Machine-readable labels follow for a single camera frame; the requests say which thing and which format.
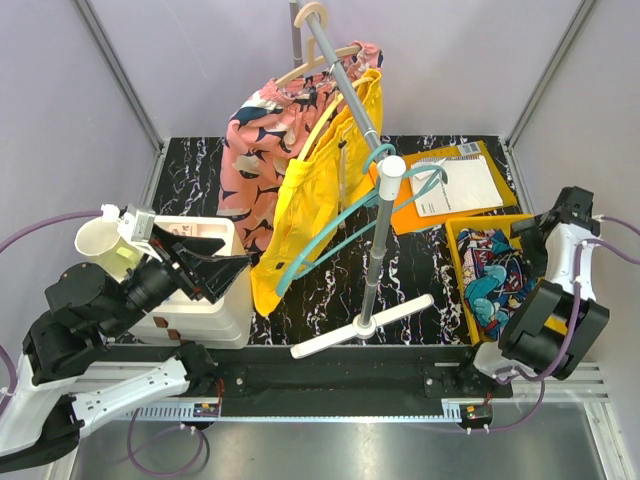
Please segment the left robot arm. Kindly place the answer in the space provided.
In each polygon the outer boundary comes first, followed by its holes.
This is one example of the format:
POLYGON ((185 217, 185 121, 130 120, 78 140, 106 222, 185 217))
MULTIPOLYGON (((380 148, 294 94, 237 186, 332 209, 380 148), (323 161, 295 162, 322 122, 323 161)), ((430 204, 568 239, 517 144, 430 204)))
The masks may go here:
POLYGON ((148 258, 117 281, 96 263, 78 263, 48 287, 49 305, 30 327, 16 373, 1 400, 1 470, 43 466, 122 414, 175 395, 203 396, 217 386, 207 349, 193 341, 159 366, 92 393, 73 386, 118 337, 176 291, 216 302, 249 266, 222 255, 222 239, 181 236, 158 226, 141 240, 148 258))

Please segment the yellow shorts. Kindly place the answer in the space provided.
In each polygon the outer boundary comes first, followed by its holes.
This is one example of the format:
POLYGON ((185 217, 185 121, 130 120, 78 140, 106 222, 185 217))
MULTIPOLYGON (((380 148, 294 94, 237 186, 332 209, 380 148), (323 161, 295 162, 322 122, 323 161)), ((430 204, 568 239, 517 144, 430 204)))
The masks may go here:
POLYGON ((303 248, 339 213, 374 188, 370 149, 346 102, 336 109, 304 161, 290 160, 278 192, 274 231, 251 270, 254 307, 263 317, 280 303, 276 286, 303 248))

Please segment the comic print shorts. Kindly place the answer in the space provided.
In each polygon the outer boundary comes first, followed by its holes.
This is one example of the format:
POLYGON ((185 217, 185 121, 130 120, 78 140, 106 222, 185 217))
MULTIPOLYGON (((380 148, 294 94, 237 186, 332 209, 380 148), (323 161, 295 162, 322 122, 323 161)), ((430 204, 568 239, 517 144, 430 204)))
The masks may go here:
POLYGON ((464 228, 457 236, 456 247, 464 303, 479 330, 497 340, 537 279, 530 274, 521 250, 500 229, 464 228))

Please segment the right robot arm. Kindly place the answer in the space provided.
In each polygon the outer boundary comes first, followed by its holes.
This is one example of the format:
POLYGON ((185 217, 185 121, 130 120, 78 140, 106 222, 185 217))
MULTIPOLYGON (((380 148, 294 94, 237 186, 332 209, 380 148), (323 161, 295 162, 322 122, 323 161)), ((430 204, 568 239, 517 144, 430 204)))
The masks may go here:
POLYGON ((454 371, 460 393, 476 396, 490 378, 501 385, 515 376, 565 380, 607 325, 609 310, 597 303, 591 282, 592 254, 601 240, 593 199, 588 190, 565 187, 548 211, 511 225, 509 236, 519 242, 537 283, 500 339, 480 344, 472 362, 454 371))

